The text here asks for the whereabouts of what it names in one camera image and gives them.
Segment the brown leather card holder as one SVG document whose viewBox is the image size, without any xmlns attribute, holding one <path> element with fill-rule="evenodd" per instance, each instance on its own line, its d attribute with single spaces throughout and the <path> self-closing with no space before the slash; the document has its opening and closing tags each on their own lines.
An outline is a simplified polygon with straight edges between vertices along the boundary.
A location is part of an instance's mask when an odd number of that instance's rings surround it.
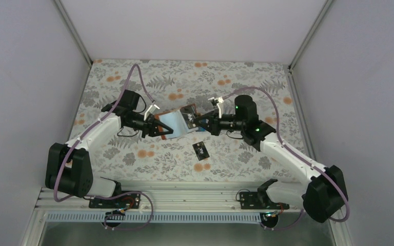
<svg viewBox="0 0 394 246">
<path fill-rule="evenodd" d="M 166 123 L 168 126 L 170 126 L 174 129 L 174 133 L 161 136 L 162 140 L 181 138 L 181 137 L 184 137 L 185 135 L 187 135 L 188 133 L 192 133 L 192 132 L 197 131 L 197 129 L 198 129 L 198 126 L 196 126 L 196 128 L 192 129 L 192 130 L 186 129 L 185 124 L 184 124 L 185 123 L 184 119 L 180 113 L 180 109 L 157 114 L 155 116 L 159 116 L 160 120 L 162 122 Z"/>
</svg>

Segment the black VIP credit card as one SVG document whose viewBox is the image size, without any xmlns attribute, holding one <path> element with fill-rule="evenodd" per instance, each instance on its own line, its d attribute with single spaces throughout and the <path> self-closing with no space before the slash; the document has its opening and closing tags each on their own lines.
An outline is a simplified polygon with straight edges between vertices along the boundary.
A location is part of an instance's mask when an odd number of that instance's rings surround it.
<svg viewBox="0 0 394 246">
<path fill-rule="evenodd" d="M 210 157 L 203 141 L 193 144 L 192 147 L 199 161 Z"/>
</svg>

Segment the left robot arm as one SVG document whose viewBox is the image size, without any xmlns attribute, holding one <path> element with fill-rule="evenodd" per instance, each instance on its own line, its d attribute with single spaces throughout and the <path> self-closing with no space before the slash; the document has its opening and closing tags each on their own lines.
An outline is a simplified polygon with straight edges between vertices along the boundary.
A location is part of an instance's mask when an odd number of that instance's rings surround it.
<svg viewBox="0 0 394 246">
<path fill-rule="evenodd" d="M 53 190 L 55 201 L 64 201 L 58 197 L 59 192 L 65 193 L 66 198 L 112 199 L 117 194 L 117 181 L 94 176 L 92 154 L 124 127 L 139 131 L 142 138 L 174 132 L 152 114 L 157 105 L 152 104 L 144 114 L 136 112 L 139 98 L 138 93 L 125 90 L 116 101 L 102 108 L 98 118 L 83 133 L 66 143 L 54 143 L 50 147 L 45 185 Z"/>
</svg>

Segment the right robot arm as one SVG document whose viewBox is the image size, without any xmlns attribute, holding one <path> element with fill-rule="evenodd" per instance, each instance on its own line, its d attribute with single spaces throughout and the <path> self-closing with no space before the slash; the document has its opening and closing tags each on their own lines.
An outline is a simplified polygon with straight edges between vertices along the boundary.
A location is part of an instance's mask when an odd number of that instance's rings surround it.
<svg viewBox="0 0 394 246">
<path fill-rule="evenodd" d="M 224 114 L 222 98 L 211 98 L 215 109 L 197 117 L 194 123 L 211 135 L 221 131 L 239 131 L 242 140 L 258 152 L 273 158 L 288 169 L 297 183 L 270 179 L 258 187 L 258 200 L 285 203 L 305 210 L 316 222 L 323 223 L 348 203 L 343 172 L 336 166 L 326 167 L 292 145 L 278 131 L 259 119 L 257 105 L 249 95 L 234 99 L 234 114 Z"/>
</svg>

